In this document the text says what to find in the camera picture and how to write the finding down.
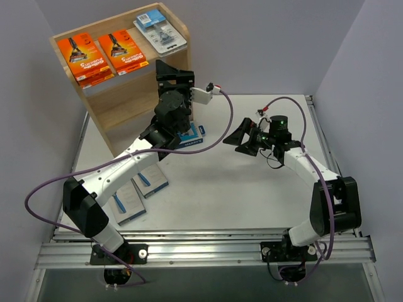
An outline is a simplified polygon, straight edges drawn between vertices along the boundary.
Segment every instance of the white table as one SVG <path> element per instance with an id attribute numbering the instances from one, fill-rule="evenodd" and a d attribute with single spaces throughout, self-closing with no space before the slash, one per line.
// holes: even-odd
<path id="1" fill-rule="evenodd" d="M 234 121 L 230 133 L 244 117 L 257 120 L 255 112 L 277 96 L 231 96 Z M 303 95 L 294 97 L 307 116 L 305 144 L 324 165 L 324 155 Z M 302 117 L 295 104 L 281 100 L 272 105 L 268 116 L 288 116 L 293 138 L 302 134 Z M 149 124 L 152 114 L 143 116 L 124 128 L 111 131 L 113 143 L 123 150 Z M 229 106 L 223 96 L 215 96 L 208 106 L 195 105 L 195 121 L 203 125 L 207 135 L 201 145 L 184 150 L 197 150 L 216 141 L 229 119 Z M 298 225 L 309 215 L 310 192 L 294 172 L 284 167 L 273 170 L 266 159 L 240 154 L 235 147 L 220 143 L 197 155 L 169 155 L 159 167 L 169 186 L 144 199 L 147 213 L 123 226 L 118 226 L 108 205 L 104 207 L 119 231 L 133 230 L 224 230 L 252 228 L 287 228 Z M 89 121 L 79 152 L 76 170 L 83 170 L 112 159 L 92 120 Z M 63 214 L 62 223 L 73 225 Z"/>

